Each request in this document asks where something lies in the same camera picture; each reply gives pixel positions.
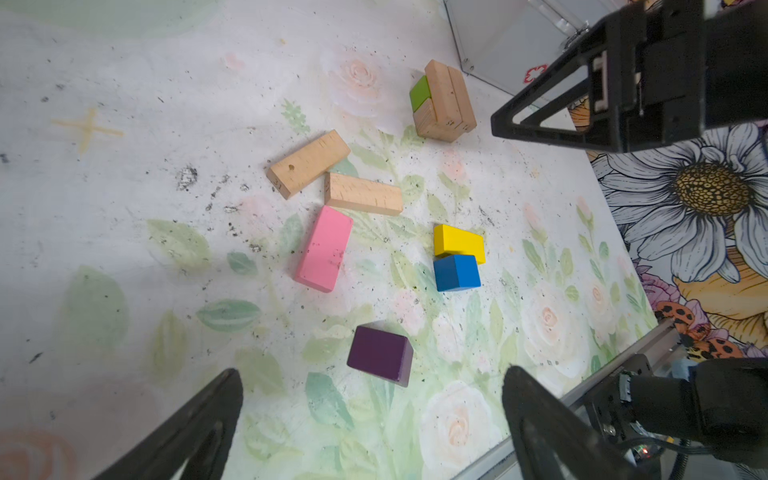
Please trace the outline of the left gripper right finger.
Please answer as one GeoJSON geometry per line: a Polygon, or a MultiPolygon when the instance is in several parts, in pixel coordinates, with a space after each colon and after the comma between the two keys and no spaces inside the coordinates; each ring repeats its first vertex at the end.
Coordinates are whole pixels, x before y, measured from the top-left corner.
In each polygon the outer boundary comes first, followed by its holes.
{"type": "Polygon", "coordinates": [[[646,479],[519,366],[504,376],[502,405],[525,479],[646,479]]]}

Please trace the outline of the green wood block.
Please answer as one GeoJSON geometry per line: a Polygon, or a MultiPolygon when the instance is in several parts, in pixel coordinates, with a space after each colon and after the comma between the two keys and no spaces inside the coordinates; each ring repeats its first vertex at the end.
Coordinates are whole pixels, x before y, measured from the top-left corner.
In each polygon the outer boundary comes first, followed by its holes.
{"type": "Polygon", "coordinates": [[[411,88],[409,98],[413,113],[418,111],[427,99],[431,98],[431,90],[426,75],[422,76],[411,88]]]}

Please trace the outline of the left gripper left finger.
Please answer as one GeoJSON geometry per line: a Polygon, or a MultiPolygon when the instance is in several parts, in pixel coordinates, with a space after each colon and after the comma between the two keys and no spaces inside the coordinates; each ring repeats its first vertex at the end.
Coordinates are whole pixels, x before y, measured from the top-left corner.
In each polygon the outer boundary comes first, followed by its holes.
{"type": "Polygon", "coordinates": [[[243,405],[234,368],[222,371],[99,479],[220,479],[243,405]]]}

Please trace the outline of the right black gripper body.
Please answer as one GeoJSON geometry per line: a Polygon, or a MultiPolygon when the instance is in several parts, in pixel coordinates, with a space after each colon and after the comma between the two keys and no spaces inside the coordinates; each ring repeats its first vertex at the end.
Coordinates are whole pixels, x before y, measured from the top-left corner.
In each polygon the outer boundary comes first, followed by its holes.
{"type": "Polygon", "coordinates": [[[590,32],[590,146],[647,150],[767,117],[767,4],[627,5],[590,32]]]}

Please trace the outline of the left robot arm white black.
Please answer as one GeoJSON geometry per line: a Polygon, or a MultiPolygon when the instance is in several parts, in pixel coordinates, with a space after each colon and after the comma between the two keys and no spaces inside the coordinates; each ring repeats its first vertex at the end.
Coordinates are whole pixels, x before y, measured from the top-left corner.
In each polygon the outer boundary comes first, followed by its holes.
{"type": "MultiPolygon", "coordinates": [[[[524,478],[560,479],[566,467],[578,479],[644,479],[625,454],[662,435],[696,442],[663,444],[680,454],[766,467],[766,359],[708,360],[687,380],[627,371],[614,380],[610,393],[618,412],[650,436],[612,444],[600,426],[585,424],[523,368],[507,370],[502,405],[524,478]]],[[[222,371],[100,478],[221,478],[242,403],[239,372],[222,371]]]]}

